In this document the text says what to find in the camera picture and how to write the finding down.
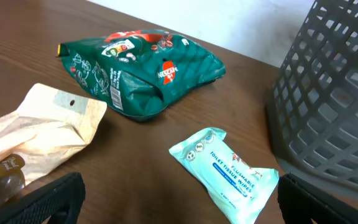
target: barcode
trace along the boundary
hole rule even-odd
[[[110,86],[110,92],[111,92],[112,105],[120,110],[123,110],[122,103],[121,103],[121,92],[116,90],[112,86]]]

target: red logo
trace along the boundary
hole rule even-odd
[[[262,174],[260,174],[260,172],[255,171],[255,175],[260,175],[260,178],[262,178]]]
[[[233,161],[240,162],[240,157],[236,155],[236,153],[233,153]]]
[[[175,73],[178,71],[178,68],[173,64],[172,61],[164,62],[162,65],[162,72],[158,73],[158,77],[164,77],[164,85],[170,83],[175,78]]]
[[[117,38],[131,37],[131,36],[139,36],[145,39],[147,42],[154,43],[160,41],[164,34],[142,34],[141,30],[129,31],[129,32],[116,32],[110,34],[104,41],[110,42]]]

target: printed illustration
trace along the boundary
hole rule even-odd
[[[84,70],[86,70],[86,71],[90,71],[90,70],[91,70],[91,64],[90,64],[90,62],[87,61],[87,60],[82,60],[82,61],[81,61],[81,66],[82,66],[82,68],[83,68]]]
[[[74,58],[73,58],[73,63],[78,64],[78,63],[81,63],[81,61],[82,61],[82,58],[81,58],[81,56],[77,53],[77,54],[74,56]]]
[[[191,162],[191,161],[193,161],[194,159],[196,159],[196,152],[193,151],[193,150],[189,151],[189,152],[187,153],[187,155],[186,155],[186,159],[187,159],[187,161],[189,161],[189,162]]]
[[[196,145],[196,152],[202,152],[204,150],[204,144],[203,143],[197,143]]]
[[[88,83],[86,82],[86,78],[88,77],[89,74],[90,74],[89,72],[86,72],[85,77],[83,77],[84,73],[79,71],[79,70],[77,70],[76,73],[75,73],[75,77],[76,77],[76,79],[78,80],[78,82],[81,85],[83,85],[85,87],[88,87]]]
[[[100,65],[98,62],[96,62],[96,65],[92,69],[92,74],[94,75],[94,78],[100,87],[100,92],[103,95],[108,96],[109,95],[109,92],[107,91],[107,89],[109,87],[108,76],[107,76],[106,71],[103,68],[100,68]]]
[[[212,141],[214,141],[214,136],[212,134],[204,138],[205,143],[211,143]]]
[[[151,50],[158,50],[158,48],[160,49],[165,49],[166,47],[172,48],[173,47],[173,42],[172,42],[173,36],[171,34],[163,36],[158,42],[157,44],[153,44],[151,46]]]

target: white label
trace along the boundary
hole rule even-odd
[[[126,39],[106,46],[102,51],[102,55],[107,57],[117,57],[119,53],[133,48],[135,48],[135,45],[130,40]]]
[[[186,39],[182,39],[181,42],[184,44],[184,45],[189,45],[189,42],[186,40]]]
[[[120,62],[125,62],[125,63],[129,62],[128,58],[119,58],[118,60],[120,60]]]
[[[110,86],[110,92],[111,92],[111,101],[112,105],[116,108],[123,110],[122,108],[122,102],[121,102],[121,92],[116,90],[114,87]]]

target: plastic wrapper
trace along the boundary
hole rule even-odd
[[[205,185],[231,223],[254,223],[280,177],[275,169],[248,166],[223,142],[225,136],[221,129],[206,128],[169,152]]]
[[[59,45],[58,56],[82,89],[137,121],[156,116],[226,72],[210,51],[162,30],[65,42]]]
[[[0,118],[0,207],[20,189],[87,146],[105,102],[36,84]]]

